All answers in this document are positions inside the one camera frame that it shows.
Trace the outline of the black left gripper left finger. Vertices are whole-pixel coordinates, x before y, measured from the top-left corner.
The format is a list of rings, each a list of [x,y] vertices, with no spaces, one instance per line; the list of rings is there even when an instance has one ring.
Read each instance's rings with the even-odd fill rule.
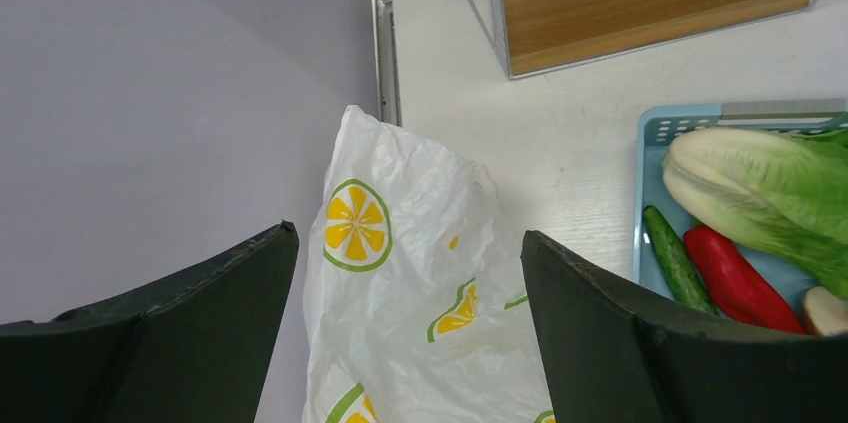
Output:
[[[5,422],[251,422],[291,288],[281,222],[54,319],[1,328]]]

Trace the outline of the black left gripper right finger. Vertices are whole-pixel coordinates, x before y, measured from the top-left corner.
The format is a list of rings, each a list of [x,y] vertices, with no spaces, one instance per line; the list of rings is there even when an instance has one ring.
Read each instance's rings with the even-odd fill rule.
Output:
[[[847,339],[690,309],[539,231],[521,251],[561,422],[843,422]]]

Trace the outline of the white plastic grocery bag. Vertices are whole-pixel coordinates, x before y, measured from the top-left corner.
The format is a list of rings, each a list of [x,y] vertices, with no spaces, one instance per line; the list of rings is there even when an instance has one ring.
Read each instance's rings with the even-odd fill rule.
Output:
[[[486,169],[345,111],[309,234],[306,422],[551,422],[521,261]]]

